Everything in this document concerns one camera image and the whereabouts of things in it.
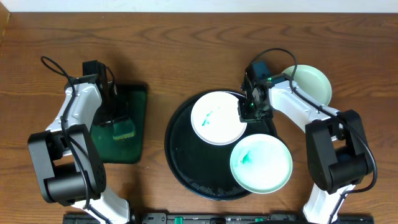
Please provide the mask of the green scrubbing sponge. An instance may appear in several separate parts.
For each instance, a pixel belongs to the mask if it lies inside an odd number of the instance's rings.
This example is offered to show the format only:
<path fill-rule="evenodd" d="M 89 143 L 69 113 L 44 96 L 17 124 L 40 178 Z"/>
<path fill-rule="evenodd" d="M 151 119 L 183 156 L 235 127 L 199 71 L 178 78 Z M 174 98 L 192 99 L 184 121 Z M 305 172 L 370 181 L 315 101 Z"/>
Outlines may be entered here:
<path fill-rule="evenodd" d="M 136 135 L 136 127 L 131 119 L 117 121 L 113 124 L 113 139 L 121 140 Z"/>

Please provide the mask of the white plate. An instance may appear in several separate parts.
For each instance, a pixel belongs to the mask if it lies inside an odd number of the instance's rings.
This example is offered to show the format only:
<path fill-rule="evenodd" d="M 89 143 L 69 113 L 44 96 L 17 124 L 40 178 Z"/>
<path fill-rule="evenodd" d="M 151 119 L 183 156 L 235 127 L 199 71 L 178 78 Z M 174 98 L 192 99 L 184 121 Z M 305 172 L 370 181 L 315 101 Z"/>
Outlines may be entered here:
<path fill-rule="evenodd" d="M 226 91 L 212 91 L 199 97 L 190 121 L 201 140 L 216 146 L 237 141 L 247 127 L 239 118 L 238 97 Z"/>

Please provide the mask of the light green plate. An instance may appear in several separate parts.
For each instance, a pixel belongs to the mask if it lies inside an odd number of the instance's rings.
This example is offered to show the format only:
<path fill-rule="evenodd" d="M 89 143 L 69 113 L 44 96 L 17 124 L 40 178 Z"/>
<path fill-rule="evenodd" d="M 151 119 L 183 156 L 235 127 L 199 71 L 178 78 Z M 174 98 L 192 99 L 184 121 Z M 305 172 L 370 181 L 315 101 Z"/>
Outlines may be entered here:
<path fill-rule="evenodd" d="M 310 65 L 298 65 L 294 75 L 294 82 L 312 98 L 328 106 L 332 97 L 329 79 L 319 69 Z"/>
<path fill-rule="evenodd" d="M 270 194 L 290 179 L 293 161 L 288 147 L 266 134 L 252 134 L 233 148 L 229 166 L 235 181 L 255 194 Z"/>

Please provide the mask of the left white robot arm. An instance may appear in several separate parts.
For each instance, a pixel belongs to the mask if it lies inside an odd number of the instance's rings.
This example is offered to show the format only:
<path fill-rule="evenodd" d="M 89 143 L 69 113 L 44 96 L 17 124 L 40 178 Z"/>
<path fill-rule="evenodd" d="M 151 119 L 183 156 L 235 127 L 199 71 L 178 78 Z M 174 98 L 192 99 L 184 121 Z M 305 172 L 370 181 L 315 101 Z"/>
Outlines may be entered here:
<path fill-rule="evenodd" d="M 129 202 L 106 185 L 106 171 L 91 137 L 91 127 L 111 127 L 113 139 L 135 133 L 128 106 L 118 105 L 115 80 L 105 64 L 83 62 L 82 77 L 71 77 L 58 63 L 41 62 L 67 79 L 65 101 L 54 121 L 29 136 L 27 145 L 47 203 L 79 208 L 100 223 L 132 223 Z"/>

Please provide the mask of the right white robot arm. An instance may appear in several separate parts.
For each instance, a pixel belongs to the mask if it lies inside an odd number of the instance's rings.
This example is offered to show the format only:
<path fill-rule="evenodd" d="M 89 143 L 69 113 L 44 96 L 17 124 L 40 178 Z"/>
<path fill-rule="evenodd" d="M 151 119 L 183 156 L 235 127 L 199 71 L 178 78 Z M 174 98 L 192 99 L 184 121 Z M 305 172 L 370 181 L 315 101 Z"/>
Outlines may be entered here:
<path fill-rule="evenodd" d="M 302 213 L 308 223 L 334 223 L 349 194 L 376 163 L 368 147 L 360 115 L 329 107 L 331 85 L 309 65 L 293 65 L 274 75 L 264 61 L 245 69 L 238 102 L 242 122 L 270 122 L 280 111 L 305 133 L 307 165 L 314 186 Z"/>

